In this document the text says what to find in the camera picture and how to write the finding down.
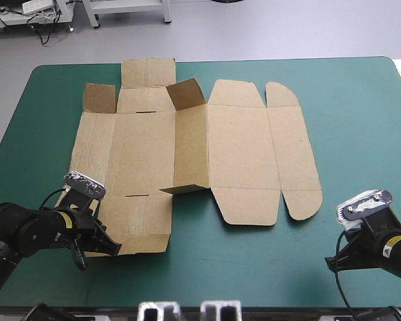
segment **gray floor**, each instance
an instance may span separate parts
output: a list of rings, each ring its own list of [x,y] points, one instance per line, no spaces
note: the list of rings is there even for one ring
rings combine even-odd
[[[31,70],[42,64],[388,56],[401,59],[401,0],[174,0],[159,12],[115,14],[89,26],[76,7],[73,34],[47,47],[28,30],[0,34],[0,140]]]

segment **cardboard box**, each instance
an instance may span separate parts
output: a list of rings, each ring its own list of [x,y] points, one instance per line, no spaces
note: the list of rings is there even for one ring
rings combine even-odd
[[[290,215],[319,209],[321,185],[295,95],[269,83],[268,108],[250,82],[217,80],[206,103],[192,78],[167,87],[176,113],[170,194],[210,188],[229,224],[274,225],[281,190]]]
[[[70,169],[105,182],[98,219],[120,255],[168,245],[172,195],[159,188],[174,178],[175,109],[164,86],[175,77],[174,60],[125,60],[117,108],[113,86],[85,85]]]
[[[70,170],[105,182],[98,218],[120,255],[166,250],[172,194],[211,188],[229,224],[275,224],[281,191],[294,219],[318,210],[291,90],[269,83],[266,108],[254,84],[217,80],[207,103],[194,78],[175,79],[173,60],[125,60],[117,107],[113,86],[85,85]]]

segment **power strip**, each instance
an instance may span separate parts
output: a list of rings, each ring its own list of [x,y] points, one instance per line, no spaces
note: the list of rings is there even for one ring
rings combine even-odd
[[[24,15],[31,15],[52,7],[53,0],[30,0],[22,4],[22,12]]]

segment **green tabletop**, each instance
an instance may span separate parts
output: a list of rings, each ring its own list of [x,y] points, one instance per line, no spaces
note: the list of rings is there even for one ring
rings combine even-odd
[[[68,250],[24,259],[0,305],[137,306],[143,300],[240,299],[244,306],[342,306],[324,257],[342,230],[336,205],[387,189],[401,219],[401,79],[387,58],[178,63],[208,98],[216,79],[268,81],[301,102],[323,187],[311,219],[292,221],[281,200],[274,227],[227,225],[210,191],[174,198],[172,235],[160,254],[89,259],[81,272]],[[0,203],[36,208],[60,188],[82,113],[84,82],[120,87],[120,64],[40,66],[0,145]],[[401,306],[401,280],[381,270],[343,272],[354,306]]]

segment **cable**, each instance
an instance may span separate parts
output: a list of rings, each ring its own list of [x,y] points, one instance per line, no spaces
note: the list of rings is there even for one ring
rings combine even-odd
[[[43,201],[43,203],[40,205],[39,209],[41,209],[43,206],[45,206],[46,202],[47,202],[52,196],[54,196],[56,193],[64,192],[64,191],[65,191],[65,189],[57,189],[56,191],[50,193],[50,194],[45,198],[45,200]]]
[[[339,259],[339,252],[340,252],[340,243],[342,242],[343,236],[345,235],[345,231],[343,231],[336,244],[336,260],[334,261],[334,274],[336,275],[336,283],[337,287],[339,288],[340,295],[342,296],[343,301],[345,302],[346,307],[350,311],[351,315],[354,317],[354,320],[356,321],[356,315],[352,307],[350,306],[348,299],[346,298],[346,295],[343,292],[342,285],[340,284],[340,279],[339,279],[339,271],[338,271],[338,259]]]
[[[43,40],[43,36],[40,34],[40,32],[39,32],[38,30],[33,29],[33,31],[39,36],[40,42],[41,42],[42,45],[47,44],[47,43],[49,42],[49,39],[50,39],[50,37],[51,37],[51,34],[53,34],[53,33],[56,32],[56,31],[55,31],[55,26],[57,25],[57,23],[58,23],[60,17],[61,17],[61,10],[58,11],[58,14],[56,15],[56,18],[53,19],[52,28],[51,28],[51,30],[49,31],[49,33],[48,33],[48,35],[47,35],[47,37],[46,37],[46,40]]]

